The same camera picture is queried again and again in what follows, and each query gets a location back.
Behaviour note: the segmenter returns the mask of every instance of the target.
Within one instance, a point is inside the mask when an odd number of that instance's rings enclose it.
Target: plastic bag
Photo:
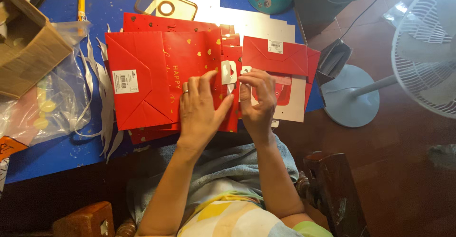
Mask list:
[[[68,135],[90,121],[85,78],[76,61],[89,22],[53,24],[73,53],[19,100],[0,100],[0,160],[28,146]]]
[[[400,1],[391,7],[386,13],[383,14],[383,18],[395,28],[399,26],[399,23],[404,18],[405,12],[407,12],[407,6]]]

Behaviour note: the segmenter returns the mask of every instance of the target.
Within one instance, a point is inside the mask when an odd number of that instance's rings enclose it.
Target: white fan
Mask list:
[[[394,75],[374,82],[345,65],[322,85],[327,114],[346,127],[371,122],[379,110],[378,89],[399,83],[426,109],[456,118],[456,0],[415,0],[393,39]]]

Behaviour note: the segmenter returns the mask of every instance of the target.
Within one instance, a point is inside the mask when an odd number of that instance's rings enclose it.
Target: hand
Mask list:
[[[275,140],[271,130],[277,99],[275,95],[275,80],[266,72],[257,69],[238,77],[242,82],[239,91],[241,100],[242,121],[252,137],[255,145],[269,145]],[[258,104],[252,106],[250,102],[251,87],[256,88]]]
[[[197,157],[214,137],[233,103],[234,95],[230,94],[218,110],[214,110],[209,81],[216,74],[217,71],[208,71],[202,77],[189,78],[182,85],[182,90],[188,93],[180,96],[181,131],[177,146],[194,152]]]

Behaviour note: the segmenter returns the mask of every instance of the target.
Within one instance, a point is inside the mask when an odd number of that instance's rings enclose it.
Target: blue table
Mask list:
[[[51,22],[71,22],[77,20],[78,0],[46,0],[40,10],[50,19]],[[123,13],[133,13],[136,0],[86,0],[86,14],[88,20],[93,24],[90,29],[90,38],[94,46],[95,60],[102,63],[100,50],[96,47],[98,37],[104,42],[106,24],[109,24],[113,32],[119,31],[123,25]],[[221,0],[222,7],[256,11],[247,0]],[[297,26],[297,20],[292,9],[278,14],[271,15],[271,18],[285,20],[288,24],[296,25],[296,43],[303,43]],[[87,55],[86,41],[81,42],[83,53]],[[92,120],[83,129],[82,133],[87,134],[90,130],[97,133],[101,129],[101,100],[98,94],[98,85],[94,87],[94,97],[91,104]],[[318,87],[314,82],[311,97],[306,111],[313,111],[323,108]],[[152,141],[155,146],[160,140]],[[114,157],[125,156],[133,152],[133,145],[126,134],[122,144],[113,153]],[[105,161],[99,157],[103,147],[100,137],[85,138],[75,135],[64,136],[32,146],[18,152],[10,157],[10,166],[6,183],[21,181],[37,176],[43,176],[63,170],[73,169],[79,166]]]

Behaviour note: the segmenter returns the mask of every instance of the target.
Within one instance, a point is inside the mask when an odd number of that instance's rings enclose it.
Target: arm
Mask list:
[[[274,79],[265,71],[252,69],[239,80],[243,82],[240,88],[242,121],[257,148],[261,191],[267,211],[291,228],[296,220],[312,221],[305,214],[304,205],[288,175],[271,130],[277,104]],[[259,104],[252,106],[251,90],[244,83],[256,88]]]
[[[233,95],[229,95],[214,110],[209,80],[216,73],[209,71],[202,77],[191,77],[182,85],[182,90],[189,92],[180,96],[181,131],[177,148],[135,236],[175,236],[179,230],[193,167],[233,102]]]

